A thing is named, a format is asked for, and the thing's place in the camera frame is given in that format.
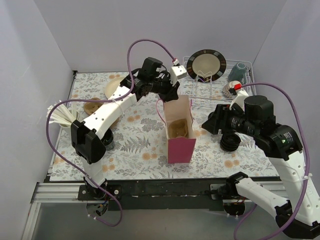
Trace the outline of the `pink paper gift bag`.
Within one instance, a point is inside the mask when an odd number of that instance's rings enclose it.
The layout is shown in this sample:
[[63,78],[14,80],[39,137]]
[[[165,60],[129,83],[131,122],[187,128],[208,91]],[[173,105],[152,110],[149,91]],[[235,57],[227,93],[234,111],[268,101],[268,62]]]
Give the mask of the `pink paper gift bag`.
[[155,109],[165,127],[167,162],[188,164],[197,141],[193,130],[192,100],[187,95],[179,95],[177,100],[163,102],[163,113],[158,109],[160,101],[157,100]]

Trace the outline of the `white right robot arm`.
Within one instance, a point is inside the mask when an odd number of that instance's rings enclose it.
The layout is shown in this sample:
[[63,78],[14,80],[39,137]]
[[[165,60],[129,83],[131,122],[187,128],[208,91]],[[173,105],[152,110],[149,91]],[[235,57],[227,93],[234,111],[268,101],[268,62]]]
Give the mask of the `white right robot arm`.
[[312,240],[320,234],[320,196],[306,170],[303,146],[296,131],[277,123],[274,105],[265,96],[246,97],[243,105],[218,104],[202,128],[222,134],[220,147],[237,149],[240,134],[252,137],[275,167],[287,197],[281,197],[238,172],[214,190],[222,197],[244,197],[268,212],[292,239]]

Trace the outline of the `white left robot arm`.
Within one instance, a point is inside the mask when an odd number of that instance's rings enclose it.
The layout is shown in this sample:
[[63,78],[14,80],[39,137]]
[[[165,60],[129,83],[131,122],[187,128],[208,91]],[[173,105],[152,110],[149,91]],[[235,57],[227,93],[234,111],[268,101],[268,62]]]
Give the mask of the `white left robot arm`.
[[160,71],[162,66],[162,61],[146,58],[141,68],[130,71],[120,82],[108,102],[83,121],[75,120],[71,124],[71,143],[83,159],[85,180],[90,185],[89,194],[95,200],[103,199],[107,193],[100,161],[113,142],[112,124],[149,93],[157,94],[164,102],[179,98],[179,80],[186,76],[185,67],[176,59],[169,70]]

